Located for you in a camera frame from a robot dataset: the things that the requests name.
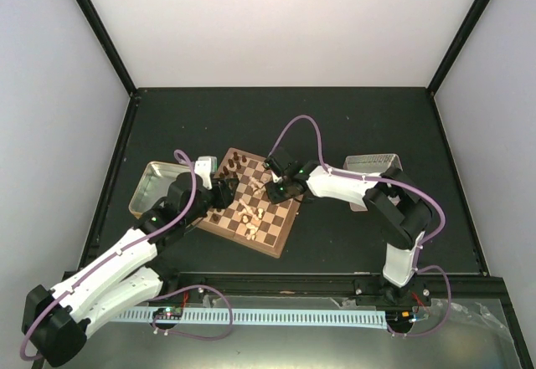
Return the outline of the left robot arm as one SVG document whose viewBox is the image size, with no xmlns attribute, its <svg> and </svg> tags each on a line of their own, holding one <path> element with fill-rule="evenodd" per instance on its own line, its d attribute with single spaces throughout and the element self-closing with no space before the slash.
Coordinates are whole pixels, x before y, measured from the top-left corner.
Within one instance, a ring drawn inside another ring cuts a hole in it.
<svg viewBox="0 0 536 369">
<path fill-rule="evenodd" d="M 235 199 L 236 178 L 179 174 L 150 209 L 112 247 L 81 271 L 47 290 L 28 292 L 23 311 L 24 361 L 44 358 L 53 367 L 76 356 L 87 340 L 122 311 L 146 301 L 169 301 L 189 292 L 162 253 Z"/>
</svg>

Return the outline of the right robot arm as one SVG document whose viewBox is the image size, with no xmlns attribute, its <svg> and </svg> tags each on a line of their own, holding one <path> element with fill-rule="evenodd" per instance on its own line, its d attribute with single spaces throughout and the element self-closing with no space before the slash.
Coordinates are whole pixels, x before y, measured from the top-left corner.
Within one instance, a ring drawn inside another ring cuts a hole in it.
<svg viewBox="0 0 536 369">
<path fill-rule="evenodd" d="M 391 167 L 375 176 L 324 166 L 318 161 L 301 163 L 281 147 L 263 161 L 263 167 L 272 175 L 265 191 L 273 204 L 310 193 L 359 205 L 375 216 L 386 242 L 381 295 L 391 305 L 401 304 L 410 296 L 418 244 L 432 212 L 422 197 L 402 186 L 407 179 L 402 170 Z"/>
</svg>

